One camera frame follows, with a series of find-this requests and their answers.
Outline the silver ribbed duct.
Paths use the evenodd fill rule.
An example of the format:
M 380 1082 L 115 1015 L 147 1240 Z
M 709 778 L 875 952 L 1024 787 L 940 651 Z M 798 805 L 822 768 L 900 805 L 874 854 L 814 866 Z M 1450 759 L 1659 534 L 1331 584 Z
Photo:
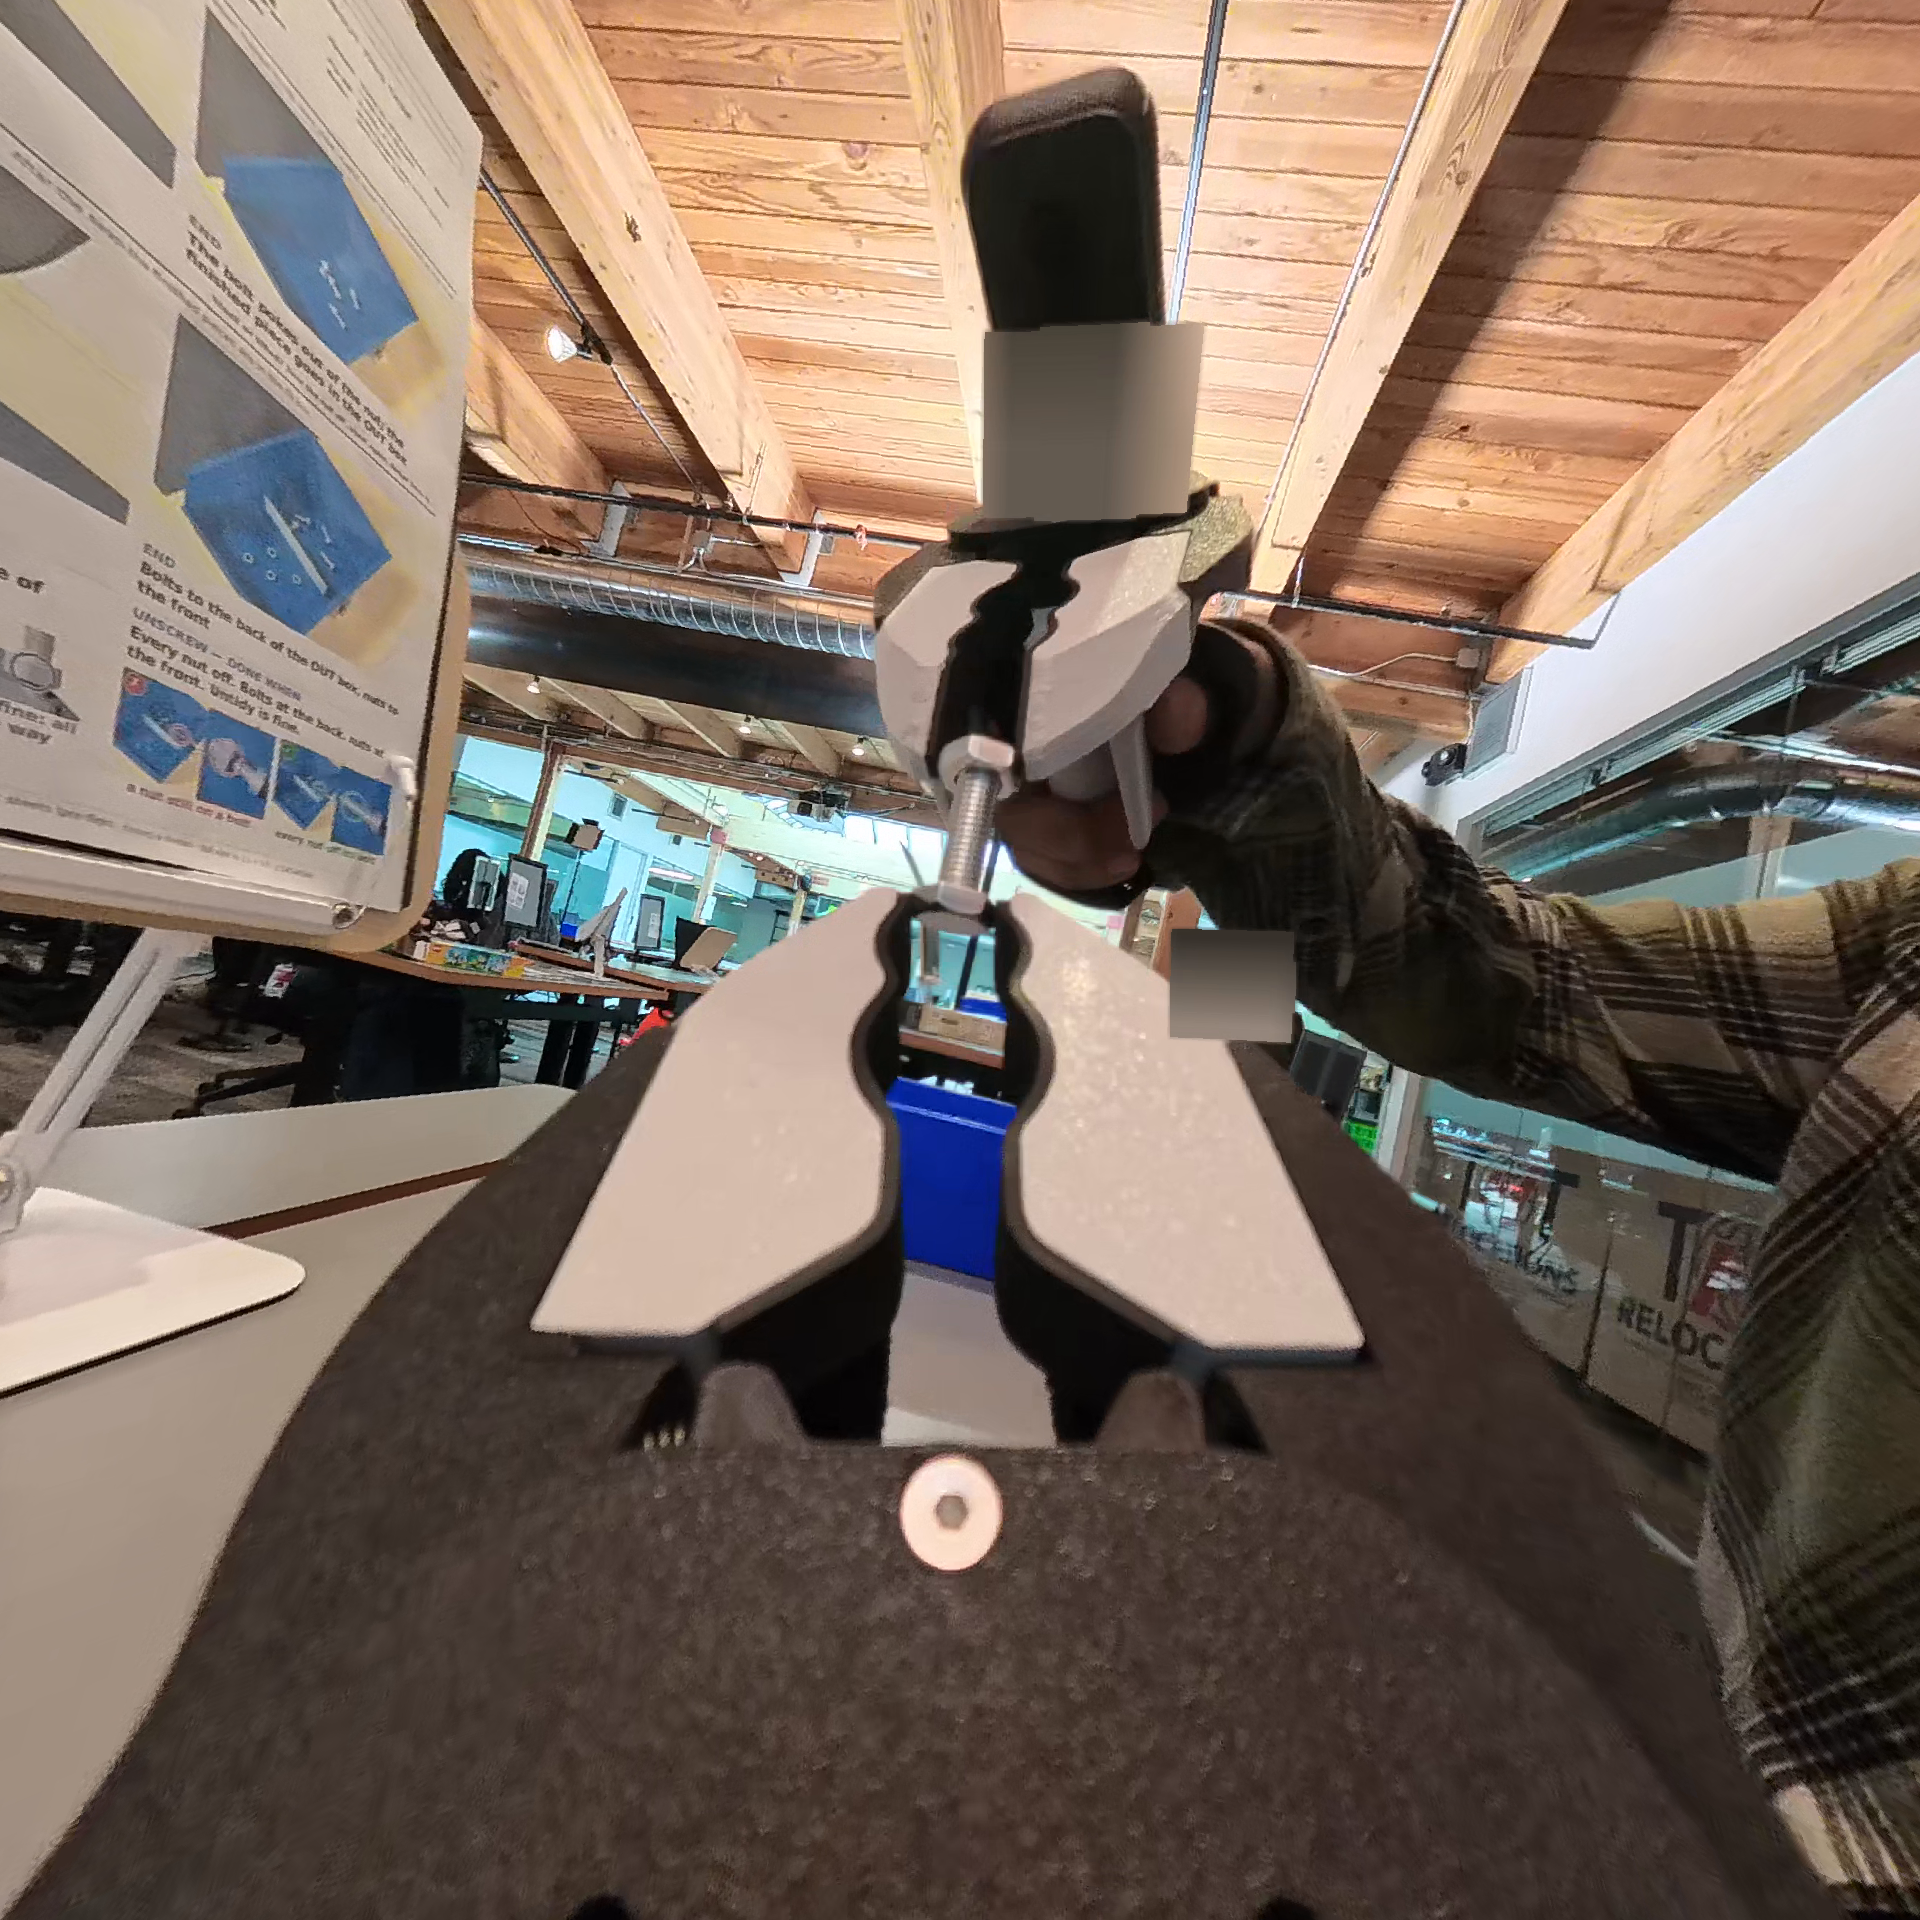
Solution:
M 494 539 L 461 539 L 459 552 L 475 601 L 492 597 L 523 608 L 650 619 L 685 633 L 763 640 L 819 656 L 875 656 L 869 615 L 834 598 L 656 567 L 556 558 Z

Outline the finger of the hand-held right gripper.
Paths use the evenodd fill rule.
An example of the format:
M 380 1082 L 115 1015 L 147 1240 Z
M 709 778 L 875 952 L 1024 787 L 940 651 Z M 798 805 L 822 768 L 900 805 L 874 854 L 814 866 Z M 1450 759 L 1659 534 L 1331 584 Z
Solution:
M 1028 648 L 1020 759 L 1049 778 L 1142 717 L 1187 663 L 1194 605 L 1184 589 L 1187 531 L 1099 545 L 1068 565 L 1072 587 Z
M 1011 559 L 914 555 L 874 594 L 881 720 L 924 786 L 965 759 L 1020 783 L 1024 697 L 1040 575 Z

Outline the background office desk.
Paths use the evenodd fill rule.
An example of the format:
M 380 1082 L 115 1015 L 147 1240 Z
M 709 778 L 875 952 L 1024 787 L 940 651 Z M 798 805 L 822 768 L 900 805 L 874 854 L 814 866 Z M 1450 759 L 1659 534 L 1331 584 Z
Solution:
M 597 1032 L 636 1026 L 643 1005 L 701 995 L 718 987 L 720 970 L 683 970 L 676 966 L 609 966 L 595 974 L 563 952 L 544 949 L 509 952 L 501 970 L 490 966 L 457 966 L 450 950 L 432 949 L 428 958 L 396 950 L 358 950 L 352 960 L 424 984 L 454 989 L 475 1003 L 480 1016 L 546 1024 L 546 1040 L 534 1072 L 537 1082 L 579 1090 L 592 1067 Z

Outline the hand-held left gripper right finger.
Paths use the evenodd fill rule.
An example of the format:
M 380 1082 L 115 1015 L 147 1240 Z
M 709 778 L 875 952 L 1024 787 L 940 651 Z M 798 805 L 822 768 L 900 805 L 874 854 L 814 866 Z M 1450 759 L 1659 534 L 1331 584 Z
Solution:
M 1044 1374 L 1345 1365 L 1363 1330 L 1257 1101 L 1169 981 L 1053 905 L 1000 933 L 1008 1072 L 996 1307 Z

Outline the printed cardboard box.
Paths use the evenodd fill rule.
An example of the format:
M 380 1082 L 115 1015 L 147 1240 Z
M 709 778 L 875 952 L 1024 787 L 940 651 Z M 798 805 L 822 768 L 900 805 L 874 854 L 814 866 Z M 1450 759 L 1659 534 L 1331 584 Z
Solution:
M 1488 1174 L 1480 1249 L 1531 1342 L 1704 1455 L 1771 1190 L 1576 1150 Z

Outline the grey round duct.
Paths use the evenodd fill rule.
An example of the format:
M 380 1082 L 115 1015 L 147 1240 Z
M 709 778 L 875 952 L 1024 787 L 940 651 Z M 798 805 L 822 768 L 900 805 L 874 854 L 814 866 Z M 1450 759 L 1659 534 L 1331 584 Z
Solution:
M 1916 831 L 1917 773 L 1888 761 L 1761 757 L 1645 783 L 1560 823 L 1507 837 L 1480 858 L 1513 879 L 1544 879 L 1664 831 L 1749 823 Z

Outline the person's right forearm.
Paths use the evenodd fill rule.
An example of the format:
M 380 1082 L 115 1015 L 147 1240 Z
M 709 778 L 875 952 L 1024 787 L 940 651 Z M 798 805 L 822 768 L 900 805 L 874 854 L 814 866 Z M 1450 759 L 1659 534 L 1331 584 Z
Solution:
M 1546 896 L 1385 797 L 1270 625 L 1202 623 L 1187 672 L 1210 726 L 1150 870 L 1291 935 L 1320 1016 L 1458 1091 L 1916 1216 L 1916 862 L 1722 906 Z

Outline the large black duct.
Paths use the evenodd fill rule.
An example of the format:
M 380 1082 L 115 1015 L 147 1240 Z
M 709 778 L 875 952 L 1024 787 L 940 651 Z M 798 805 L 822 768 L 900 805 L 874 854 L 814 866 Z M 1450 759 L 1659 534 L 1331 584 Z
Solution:
M 870 659 L 777 640 L 485 594 L 470 602 L 466 653 L 474 664 L 520 669 L 531 679 L 884 736 Z

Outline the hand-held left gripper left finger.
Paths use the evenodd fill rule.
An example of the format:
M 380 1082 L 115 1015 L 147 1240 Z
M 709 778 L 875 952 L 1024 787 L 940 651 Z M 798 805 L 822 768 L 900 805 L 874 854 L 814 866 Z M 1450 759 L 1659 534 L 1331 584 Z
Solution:
M 533 1330 L 710 1369 L 843 1369 L 902 1294 L 899 1001 L 918 899 L 874 888 L 664 1046 Z

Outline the instruction poster board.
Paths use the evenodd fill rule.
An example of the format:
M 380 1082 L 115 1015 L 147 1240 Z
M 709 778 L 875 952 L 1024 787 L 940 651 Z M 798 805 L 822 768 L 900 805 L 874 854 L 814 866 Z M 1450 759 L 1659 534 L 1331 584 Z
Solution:
M 5 897 L 424 881 L 477 162 L 408 5 L 3 5 Z

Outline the narrow blue storage bin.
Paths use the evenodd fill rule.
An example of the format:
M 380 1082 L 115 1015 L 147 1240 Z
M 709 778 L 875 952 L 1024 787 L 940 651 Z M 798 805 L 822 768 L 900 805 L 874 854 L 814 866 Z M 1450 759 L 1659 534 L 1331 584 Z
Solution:
M 926 1080 L 888 1091 L 900 1147 L 902 1255 L 990 1291 L 1001 1222 L 1004 1138 L 1017 1109 Z

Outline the white board stand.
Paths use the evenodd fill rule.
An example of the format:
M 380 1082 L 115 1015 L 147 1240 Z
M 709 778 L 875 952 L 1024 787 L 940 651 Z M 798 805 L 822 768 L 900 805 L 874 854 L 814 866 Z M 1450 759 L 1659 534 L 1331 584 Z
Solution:
M 113 1070 L 204 946 L 147 927 L 3 1143 L 3 1391 L 147 1351 L 293 1296 L 300 1262 L 49 1183 Z

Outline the steel hex bolt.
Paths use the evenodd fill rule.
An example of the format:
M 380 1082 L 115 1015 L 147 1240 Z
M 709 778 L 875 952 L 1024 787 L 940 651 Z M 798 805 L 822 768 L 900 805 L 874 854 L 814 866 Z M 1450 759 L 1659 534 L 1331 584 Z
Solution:
M 946 805 L 945 862 L 938 879 L 987 893 L 996 813 L 1020 787 L 1017 750 L 996 736 L 962 734 L 942 746 L 936 773 Z

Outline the person's right hand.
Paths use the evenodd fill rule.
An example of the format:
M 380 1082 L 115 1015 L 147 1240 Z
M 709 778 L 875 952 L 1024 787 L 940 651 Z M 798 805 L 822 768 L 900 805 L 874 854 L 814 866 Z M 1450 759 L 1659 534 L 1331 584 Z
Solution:
M 1142 717 L 1150 821 L 1169 813 L 1161 773 L 1197 750 L 1212 728 L 1197 680 L 1176 679 Z M 1098 896 L 1138 879 L 1146 849 L 1134 842 L 1121 791 L 1069 799 L 1056 783 L 1028 783 L 996 808 L 996 831 L 1017 870 L 1061 896 Z

